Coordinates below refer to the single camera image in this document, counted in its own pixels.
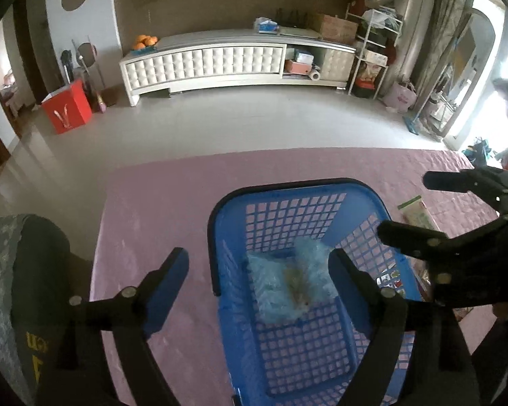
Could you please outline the green snack packet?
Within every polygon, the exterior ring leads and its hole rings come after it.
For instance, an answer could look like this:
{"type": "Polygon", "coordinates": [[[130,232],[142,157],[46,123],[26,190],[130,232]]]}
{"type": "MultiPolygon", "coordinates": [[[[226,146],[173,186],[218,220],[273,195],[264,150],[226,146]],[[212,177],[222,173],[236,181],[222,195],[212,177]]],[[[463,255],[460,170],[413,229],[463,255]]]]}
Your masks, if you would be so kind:
{"type": "Polygon", "coordinates": [[[433,231],[440,230],[420,195],[399,204],[397,209],[409,225],[433,231]]]}

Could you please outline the blue plastic basket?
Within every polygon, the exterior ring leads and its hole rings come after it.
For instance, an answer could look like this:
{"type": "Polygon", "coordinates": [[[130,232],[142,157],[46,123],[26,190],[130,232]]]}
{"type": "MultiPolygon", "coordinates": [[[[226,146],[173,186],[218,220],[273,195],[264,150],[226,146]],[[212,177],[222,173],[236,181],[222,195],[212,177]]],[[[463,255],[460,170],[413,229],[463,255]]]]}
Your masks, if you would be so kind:
{"type": "Polygon", "coordinates": [[[334,405],[369,345],[327,271],[346,252],[380,287],[420,292],[405,256],[384,245],[389,214],[352,179],[246,187],[211,213],[207,236],[214,295],[236,405],[334,405]]]}

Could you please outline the standing arched mirror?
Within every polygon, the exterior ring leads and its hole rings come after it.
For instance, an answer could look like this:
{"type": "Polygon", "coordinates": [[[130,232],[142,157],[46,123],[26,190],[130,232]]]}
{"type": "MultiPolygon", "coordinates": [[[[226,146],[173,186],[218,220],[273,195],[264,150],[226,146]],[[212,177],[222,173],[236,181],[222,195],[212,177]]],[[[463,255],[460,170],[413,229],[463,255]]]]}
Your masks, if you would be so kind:
{"type": "Polygon", "coordinates": [[[481,11],[467,8],[441,55],[427,91],[418,96],[414,122],[446,137],[478,84],[495,44],[495,30],[481,11]]]}

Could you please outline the light blue snack packet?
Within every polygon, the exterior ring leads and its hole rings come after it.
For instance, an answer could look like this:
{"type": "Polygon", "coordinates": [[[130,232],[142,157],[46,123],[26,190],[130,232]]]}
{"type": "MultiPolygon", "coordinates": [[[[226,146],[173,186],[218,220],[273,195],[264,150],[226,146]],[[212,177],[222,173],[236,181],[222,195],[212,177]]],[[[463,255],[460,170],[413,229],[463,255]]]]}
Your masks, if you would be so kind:
{"type": "Polygon", "coordinates": [[[313,238],[296,238],[286,257],[247,253],[259,317],[265,324],[289,323],[317,304],[339,296],[329,276],[331,248],[313,238]]]}

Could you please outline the pink quilted table cloth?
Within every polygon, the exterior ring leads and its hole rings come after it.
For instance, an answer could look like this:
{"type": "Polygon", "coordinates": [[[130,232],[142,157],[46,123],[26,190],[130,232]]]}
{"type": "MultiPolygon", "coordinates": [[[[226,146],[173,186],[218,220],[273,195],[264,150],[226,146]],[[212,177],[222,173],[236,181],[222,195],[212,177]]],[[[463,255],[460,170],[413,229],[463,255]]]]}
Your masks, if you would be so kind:
{"type": "Polygon", "coordinates": [[[369,185],[390,216],[420,196],[449,236],[493,221],[496,213],[473,194],[441,193],[423,186],[425,172],[469,167],[450,150],[293,149],[164,160],[111,175],[95,253],[90,296],[108,299],[138,285],[174,247],[185,248],[190,269],[163,329],[150,349],[183,405],[227,405],[232,388],[211,288],[207,223],[231,191],[280,183],[351,178],[369,185]]]}

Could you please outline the pink white shopping bag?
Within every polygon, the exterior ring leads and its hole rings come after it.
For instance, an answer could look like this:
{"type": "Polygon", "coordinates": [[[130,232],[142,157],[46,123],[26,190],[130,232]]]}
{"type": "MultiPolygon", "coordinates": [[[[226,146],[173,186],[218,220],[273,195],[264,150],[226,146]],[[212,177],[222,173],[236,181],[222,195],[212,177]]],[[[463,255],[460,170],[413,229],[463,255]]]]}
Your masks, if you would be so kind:
{"type": "Polygon", "coordinates": [[[399,84],[394,82],[382,102],[386,107],[395,109],[404,114],[415,103],[418,98],[416,89],[411,82],[399,84]]]}

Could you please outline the white metal shelf rack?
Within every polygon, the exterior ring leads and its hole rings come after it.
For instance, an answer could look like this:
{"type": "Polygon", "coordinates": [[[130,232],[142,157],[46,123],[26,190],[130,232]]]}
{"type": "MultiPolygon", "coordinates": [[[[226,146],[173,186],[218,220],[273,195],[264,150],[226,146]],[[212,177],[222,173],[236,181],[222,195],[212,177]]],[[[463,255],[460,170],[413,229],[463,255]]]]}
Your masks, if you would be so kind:
{"type": "Polygon", "coordinates": [[[375,99],[396,59],[396,45],[404,24],[402,17],[392,7],[368,7],[362,0],[351,0],[346,19],[357,25],[348,94],[375,99]]]}

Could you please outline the silver floor air conditioner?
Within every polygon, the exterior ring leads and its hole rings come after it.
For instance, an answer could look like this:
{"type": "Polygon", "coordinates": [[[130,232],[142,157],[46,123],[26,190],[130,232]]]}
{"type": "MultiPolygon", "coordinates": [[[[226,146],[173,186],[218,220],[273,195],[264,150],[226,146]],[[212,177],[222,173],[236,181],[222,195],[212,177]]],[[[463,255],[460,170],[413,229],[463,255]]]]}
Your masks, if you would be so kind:
{"type": "Polygon", "coordinates": [[[397,81],[409,81],[418,60],[435,0],[395,0],[397,15],[403,24],[396,41],[396,60],[383,78],[381,93],[385,94],[397,81]]]}

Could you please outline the brown cardboard box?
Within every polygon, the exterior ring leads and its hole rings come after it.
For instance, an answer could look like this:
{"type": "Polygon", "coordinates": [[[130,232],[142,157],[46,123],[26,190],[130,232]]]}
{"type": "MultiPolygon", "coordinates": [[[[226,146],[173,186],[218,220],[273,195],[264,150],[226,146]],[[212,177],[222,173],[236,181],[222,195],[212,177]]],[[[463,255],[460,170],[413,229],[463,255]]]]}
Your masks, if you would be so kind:
{"type": "Polygon", "coordinates": [[[353,21],[321,15],[319,24],[319,33],[324,40],[341,44],[352,44],[355,41],[358,24],[353,21]]]}

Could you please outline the red gift bag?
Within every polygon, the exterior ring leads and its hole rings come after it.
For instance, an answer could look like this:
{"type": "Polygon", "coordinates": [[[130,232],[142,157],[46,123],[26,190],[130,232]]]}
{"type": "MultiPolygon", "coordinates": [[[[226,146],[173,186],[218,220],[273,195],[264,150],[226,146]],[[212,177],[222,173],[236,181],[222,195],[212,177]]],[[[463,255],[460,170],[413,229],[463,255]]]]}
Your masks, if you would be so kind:
{"type": "Polygon", "coordinates": [[[42,107],[58,134],[88,124],[92,111],[80,79],[45,97],[42,107]]]}

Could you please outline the blue tissue pack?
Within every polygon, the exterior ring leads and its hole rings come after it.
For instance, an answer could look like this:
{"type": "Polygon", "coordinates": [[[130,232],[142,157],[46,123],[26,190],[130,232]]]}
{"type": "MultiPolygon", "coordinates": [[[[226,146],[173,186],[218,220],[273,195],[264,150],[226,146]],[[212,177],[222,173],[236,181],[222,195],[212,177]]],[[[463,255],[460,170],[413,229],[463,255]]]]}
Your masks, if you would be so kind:
{"type": "Polygon", "coordinates": [[[260,34],[277,34],[279,24],[270,18],[256,18],[253,28],[260,34]]]}

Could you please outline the white tufted TV cabinet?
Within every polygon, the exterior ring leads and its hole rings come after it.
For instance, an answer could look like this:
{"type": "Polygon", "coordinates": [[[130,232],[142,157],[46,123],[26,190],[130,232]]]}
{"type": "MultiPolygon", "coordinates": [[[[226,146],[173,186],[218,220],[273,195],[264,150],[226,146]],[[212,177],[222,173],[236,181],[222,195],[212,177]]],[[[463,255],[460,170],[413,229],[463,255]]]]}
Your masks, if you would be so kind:
{"type": "Polygon", "coordinates": [[[161,39],[133,50],[120,70],[131,106],[140,96],[249,85],[348,87],[356,49],[316,38],[209,30],[161,39]]]}

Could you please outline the pile of oranges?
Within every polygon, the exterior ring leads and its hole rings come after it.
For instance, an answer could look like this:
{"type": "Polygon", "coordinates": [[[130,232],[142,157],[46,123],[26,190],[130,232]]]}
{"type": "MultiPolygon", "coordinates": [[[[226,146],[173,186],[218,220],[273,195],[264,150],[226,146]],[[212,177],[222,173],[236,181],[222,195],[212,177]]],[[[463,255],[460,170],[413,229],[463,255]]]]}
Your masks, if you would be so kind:
{"type": "Polygon", "coordinates": [[[132,50],[140,50],[155,46],[158,42],[158,37],[149,35],[139,35],[135,38],[132,50]]]}

